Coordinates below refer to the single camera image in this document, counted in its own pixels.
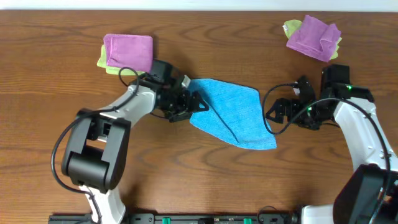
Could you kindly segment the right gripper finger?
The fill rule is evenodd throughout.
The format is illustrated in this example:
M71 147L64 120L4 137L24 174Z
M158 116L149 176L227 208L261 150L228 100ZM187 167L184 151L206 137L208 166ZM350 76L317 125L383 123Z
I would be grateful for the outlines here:
M274 104L267 111L266 114L283 114L284 113L284 100L282 98L275 100Z
M282 124L284 122L284 114L279 112L266 113L266 119L269 119L275 123Z

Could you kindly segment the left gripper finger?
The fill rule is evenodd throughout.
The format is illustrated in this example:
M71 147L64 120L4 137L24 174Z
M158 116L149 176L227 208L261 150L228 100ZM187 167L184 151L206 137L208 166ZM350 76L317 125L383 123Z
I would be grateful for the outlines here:
M192 112L189 111L172 111L169 113L169 122L175 123L183 120L190 119Z
M208 111L209 106L198 91L194 91L190 98L190 111L192 113Z

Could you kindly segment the blue cloth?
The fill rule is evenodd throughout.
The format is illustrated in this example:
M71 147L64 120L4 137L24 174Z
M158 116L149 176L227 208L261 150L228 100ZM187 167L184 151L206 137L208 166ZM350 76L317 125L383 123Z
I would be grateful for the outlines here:
M228 144L249 150L277 147L262 118L259 92L247 86L210 78L192 80L189 90L198 92L209 106L192 114L190 123Z

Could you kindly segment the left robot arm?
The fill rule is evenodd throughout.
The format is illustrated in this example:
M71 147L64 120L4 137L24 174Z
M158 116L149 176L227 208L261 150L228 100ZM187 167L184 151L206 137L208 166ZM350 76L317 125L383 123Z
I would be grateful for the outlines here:
M208 111L199 92L190 92L191 80L171 64L154 60L149 72L130 69L135 80L126 83L126 92L110 105L98 110L81 109L58 137L51 158L65 136L67 146L61 170L73 186L57 175L64 189L86 196L91 213L86 215L52 215L49 223L125 223L126 206L118 184L126 165L131 128L145 115L161 110L171 123L190 119L193 113Z

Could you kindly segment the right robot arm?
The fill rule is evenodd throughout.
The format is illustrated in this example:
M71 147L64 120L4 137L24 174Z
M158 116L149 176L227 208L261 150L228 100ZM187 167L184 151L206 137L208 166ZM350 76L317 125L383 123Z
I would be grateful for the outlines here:
M397 155L370 90L351 84L349 67L337 64L322 70L320 96L305 76L289 87L298 97L277 99L263 120L311 130L331 121L343 132L354 170L333 204L304 206L289 223L397 223Z

